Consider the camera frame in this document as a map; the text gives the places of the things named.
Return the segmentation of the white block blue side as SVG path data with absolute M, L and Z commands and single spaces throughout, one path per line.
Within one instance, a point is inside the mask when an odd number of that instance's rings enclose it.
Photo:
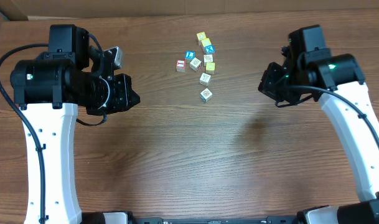
M 205 103 L 208 102 L 212 98 L 212 96 L 213 93 L 208 88 L 200 92 L 200 97 Z

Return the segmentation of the red I block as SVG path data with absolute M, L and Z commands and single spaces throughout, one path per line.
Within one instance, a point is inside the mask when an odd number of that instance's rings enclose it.
M 185 60 L 177 60 L 175 68 L 176 68 L 177 72 L 185 72 L 186 61 Z

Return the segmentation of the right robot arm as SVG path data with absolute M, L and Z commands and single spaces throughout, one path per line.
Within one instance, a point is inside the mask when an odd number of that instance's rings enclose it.
M 379 223 L 379 122 L 365 77 L 353 55 L 333 56 L 319 25 L 288 35 L 282 65 L 271 62 L 259 91 L 278 108 L 318 102 L 330 119 L 351 166 L 358 203 L 297 213 L 297 223 Z

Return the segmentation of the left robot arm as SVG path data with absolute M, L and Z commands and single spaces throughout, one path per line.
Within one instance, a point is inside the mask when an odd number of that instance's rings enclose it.
M 78 109 L 107 117 L 140 102 L 131 78 L 115 75 L 118 47 L 102 50 L 85 29 L 52 25 L 46 52 L 11 73 L 14 102 L 26 121 L 29 198 L 26 223 L 81 223 L 73 139 Z

